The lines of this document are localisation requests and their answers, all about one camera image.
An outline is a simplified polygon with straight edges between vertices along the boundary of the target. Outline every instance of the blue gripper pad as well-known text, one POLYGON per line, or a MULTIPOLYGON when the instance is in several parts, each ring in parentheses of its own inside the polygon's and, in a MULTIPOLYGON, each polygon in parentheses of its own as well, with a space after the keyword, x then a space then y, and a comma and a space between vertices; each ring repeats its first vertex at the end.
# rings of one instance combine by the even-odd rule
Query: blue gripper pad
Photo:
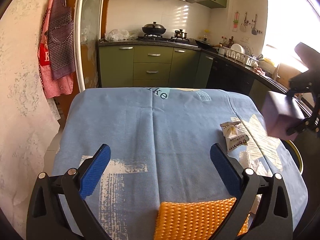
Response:
POLYGON ((238 173, 228 160, 228 158, 231 159, 231 157, 227 157, 217 144, 214 144, 210 149, 210 158, 229 194, 239 199, 242 195, 242 182, 238 173))
POLYGON ((105 144, 100 152, 97 153, 95 159, 92 161, 80 180, 79 194, 82 199, 85 199, 87 196, 90 196, 93 193, 110 161, 110 158, 111 149, 105 144))

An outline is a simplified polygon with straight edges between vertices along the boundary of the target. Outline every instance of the purple box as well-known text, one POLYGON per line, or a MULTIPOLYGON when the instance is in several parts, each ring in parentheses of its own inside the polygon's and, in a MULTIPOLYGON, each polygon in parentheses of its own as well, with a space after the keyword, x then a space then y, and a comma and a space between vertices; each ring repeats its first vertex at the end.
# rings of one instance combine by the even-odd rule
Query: purple box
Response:
POLYGON ((287 130, 304 119, 294 98, 273 91, 268 91, 262 107, 268 136, 282 140, 294 140, 297 133, 287 135, 287 130))

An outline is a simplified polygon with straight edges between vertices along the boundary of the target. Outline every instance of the countertop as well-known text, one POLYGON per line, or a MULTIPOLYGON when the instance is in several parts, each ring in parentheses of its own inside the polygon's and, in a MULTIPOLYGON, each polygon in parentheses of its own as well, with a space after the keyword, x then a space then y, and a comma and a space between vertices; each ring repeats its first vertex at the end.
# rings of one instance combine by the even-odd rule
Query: countertop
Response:
MULTIPOLYGON (((166 47, 175 47, 175 48, 182 48, 182 49, 192 49, 204 52, 206 54, 209 54, 217 59, 223 60, 226 62, 226 64, 231 64, 237 68, 242 69, 249 75, 254 76, 255 79, 257 79, 259 82, 270 88, 270 90, 285 94, 288 89, 281 85, 279 82, 274 81, 272 78, 269 78, 267 76, 261 75, 254 71, 254 69, 250 66, 247 66, 245 64, 242 64, 239 61, 236 61, 230 57, 226 57, 224 55, 218 54, 217 50, 214 48, 211 49, 201 49, 199 48, 195 41, 193 39, 190 39, 190 45, 189 44, 181 44, 181 43, 175 43, 175 42, 168 42, 168 41, 146 41, 146 40, 124 40, 124 41, 105 41, 104 39, 100 39, 98 42, 99 47, 103 46, 121 46, 121 45, 152 45, 152 46, 166 46, 166 47)), ((300 108, 302 109, 305 114, 308 116, 311 116, 312 111, 307 107, 307 105, 302 102, 301 100, 297 99, 298 104, 300 108)))

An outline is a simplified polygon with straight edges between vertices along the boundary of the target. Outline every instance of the kitchen floor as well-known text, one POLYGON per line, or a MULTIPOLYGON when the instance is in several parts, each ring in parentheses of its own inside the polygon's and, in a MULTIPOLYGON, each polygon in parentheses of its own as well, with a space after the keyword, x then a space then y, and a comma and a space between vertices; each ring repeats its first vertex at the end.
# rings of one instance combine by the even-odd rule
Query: kitchen floor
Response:
POLYGON ((45 155, 44 155, 44 169, 43 171, 46 172, 49 176, 51 176, 52 168, 53 168, 53 161, 58 152, 58 147, 60 143, 60 139, 62 136, 63 129, 66 125, 66 119, 63 114, 61 114, 61 118, 58 120, 60 124, 59 132, 53 138, 51 144, 49 145, 45 155))

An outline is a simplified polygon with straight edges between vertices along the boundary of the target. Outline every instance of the snack wrapper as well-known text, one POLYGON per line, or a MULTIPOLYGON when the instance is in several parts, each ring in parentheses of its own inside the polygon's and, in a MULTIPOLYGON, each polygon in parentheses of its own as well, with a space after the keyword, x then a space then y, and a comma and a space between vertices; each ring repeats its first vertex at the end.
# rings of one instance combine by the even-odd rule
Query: snack wrapper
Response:
POLYGON ((223 136, 226 138, 227 152, 231 152, 240 145, 247 145, 249 137, 244 132, 240 131, 240 125, 241 121, 224 122, 220 124, 223 136))

